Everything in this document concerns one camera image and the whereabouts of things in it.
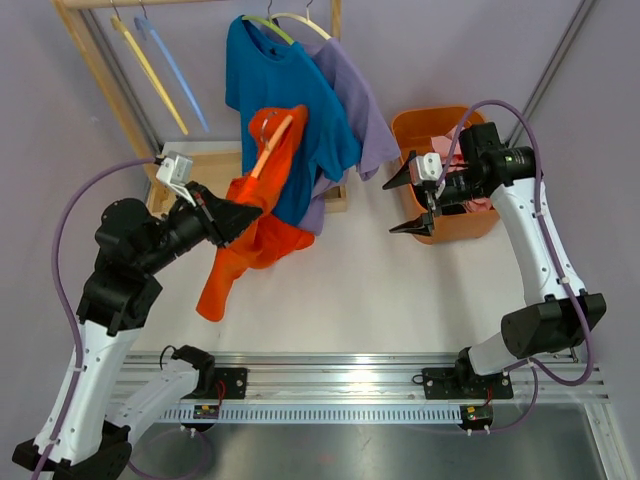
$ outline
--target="clothing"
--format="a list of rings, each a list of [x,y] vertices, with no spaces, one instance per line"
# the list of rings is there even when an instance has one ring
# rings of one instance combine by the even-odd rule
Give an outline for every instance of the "clothing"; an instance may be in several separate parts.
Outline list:
[[[265,30],[265,34],[275,42],[282,41],[270,30]],[[331,38],[322,45],[303,45],[303,48],[342,103],[349,126],[362,144],[362,157],[356,170],[363,181],[369,180],[380,165],[400,157],[398,143],[380,112],[371,86],[338,39]],[[346,174],[338,182],[321,175],[314,185],[309,209],[298,227],[320,235],[325,215],[324,193],[346,181]]]
[[[451,148],[451,142],[453,140],[455,131],[456,129],[454,127],[446,135],[431,137],[431,148],[435,153],[440,155],[443,164],[447,160],[447,156],[449,155],[449,149]],[[460,144],[458,143],[453,152],[453,160],[451,161],[449,171],[455,172],[456,170],[462,169],[463,167],[459,165],[463,163],[464,158],[462,158],[462,151],[460,150]],[[474,200],[469,200],[467,202],[464,202],[463,206],[467,212],[484,212],[487,210],[491,210],[492,208],[491,200],[489,200],[488,198],[476,198]]]
[[[361,157],[344,108],[322,73],[299,43],[280,45],[238,17],[227,37],[226,103],[240,111],[242,171],[256,163],[249,121],[265,106],[306,105],[309,120],[291,173],[273,210],[280,220],[298,225],[311,202],[321,173],[338,182]]]
[[[248,268],[267,268],[285,255],[311,246],[315,239],[311,233],[288,225],[270,213],[289,176],[292,159],[303,137],[308,118],[307,108],[264,108],[249,124],[249,131],[259,144],[259,153],[262,153],[265,146],[262,143],[264,120],[268,119],[264,132],[264,138],[268,142],[287,115],[293,116],[293,123],[269,156],[260,176],[254,178],[248,174],[234,179],[229,186],[227,199],[258,206],[263,213],[229,247],[218,249],[196,306],[196,311],[209,321],[222,320],[233,282]]]

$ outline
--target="white hanger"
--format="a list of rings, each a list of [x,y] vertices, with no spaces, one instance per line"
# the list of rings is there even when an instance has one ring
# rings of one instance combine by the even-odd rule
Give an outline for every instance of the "white hanger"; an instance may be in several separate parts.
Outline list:
[[[311,15],[309,14],[309,6],[312,3],[313,3],[313,0],[307,3],[307,18],[304,18],[302,15],[297,15],[295,13],[276,13],[275,15],[272,15],[271,18],[272,19],[273,18],[291,18],[293,20],[297,20],[298,22],[304,23],[306,26],[314,30],[318,35],[320,35],[325,40],[329,40],[331,38],[331,35],[325,32],[322,29],[322,27],[320,27],[320,25],[311,21]]]

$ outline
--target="gray wall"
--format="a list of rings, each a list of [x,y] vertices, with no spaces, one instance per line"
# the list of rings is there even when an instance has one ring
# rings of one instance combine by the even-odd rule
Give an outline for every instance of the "gray wall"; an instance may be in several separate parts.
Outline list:
[[[0,10],[0,478],[21,479],[10,455],[42,427],[71,353],[49,269],[58,215],[84,180],[132,152],[49,2]],[[144,186],[141,171],[118,174],[72,215],[62,248],[72,305],[97,252],[102,209]]]
[[[132,152],[51,5],[43,0],[2,3],[0,304],[5,328],[0,356],[0,476],[20,479],[28,477],[10,465],[9,454],[18,441],[34,436],[41,427],[71,351],[49,273],[58,214],[83,180],[130,158]],[[262,3],[238,0],[149,8],[150,18],[179,55],[205,104],[214,138],[238,137],[237,115],[222,104],[226,28],[237,14],[262,14]],[[275,3],[284,9],[302,2]],[[577,0],[344,3],[345,47],[390,117],[410,107],[487,97],[522,107]],[[327,25],[327,2],[322,4],[319,0],[314,4],[317,21]],[[104,20],[109,13],[105,10],[100,16]],[[132,25],[131,16],[138,12],[122,9],[121,13]],[[407,43],[408,33],[412,41]],[[128,52],[116,37],[112,39],[127,62]],[[158,132],[175,138],[175,129],[144,78],[136,76],[131,65],[126,67]],[[496,115],[503,125],[511,124],[508,117]],[[611,135],[619,135],[624,125],[618,127]],[[99,214],[115,198],[140,195],[143,185],[140,172],[119,174],[92,191],[72,216],[62,249],[62,275],[72,305],[91,271]],[[594,221],[592,229],[611,221]]]
[[[534,119],[560,235],[589,290],[607,300],[597,360],[636,471],[639,17],[635,0],[599,2]]]

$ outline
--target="metal floor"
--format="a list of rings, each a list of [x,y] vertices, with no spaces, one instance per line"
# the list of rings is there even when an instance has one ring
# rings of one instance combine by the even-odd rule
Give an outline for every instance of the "metal floor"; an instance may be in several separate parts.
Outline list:
[[[496,425],[520,414],[496,406]],[[605,479],[584,410],[539,405],[508,434],[467,438],[453,426],[218,425],[212,458],[194,480]],[[175,433],[149,442],[167,429]],[[187,473],[201,445],[155,425],[134,451],[138,468],[160,478]],[[120,480],[138,479],[127,470]]]

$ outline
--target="orange basket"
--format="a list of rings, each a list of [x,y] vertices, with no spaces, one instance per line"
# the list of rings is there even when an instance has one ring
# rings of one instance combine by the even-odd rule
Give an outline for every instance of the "orange basket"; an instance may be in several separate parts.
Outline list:
[[[393,164],[394,173],[400,169],[411,150],[415,150],[418,155],[433,152],[431,138],[449,133],[466,111],[467,107],[456,105],[408,110],[398,114],[391,122],[391,130],[400,146],[402,157]],[[484,116],[479,112],[474,112],[465,127],[484,122],[486,122]],[[396,190],[400,193],[407,220],[414,220],[425,213],[425,209],[416,199],[411,185],[399,187]],[[432,237],[421,235],[414,235],[414,237],[427,245],[480,238],[491,231],[499,218],[498,212],[494,209],[459,215],[441,215],[435,219]]]

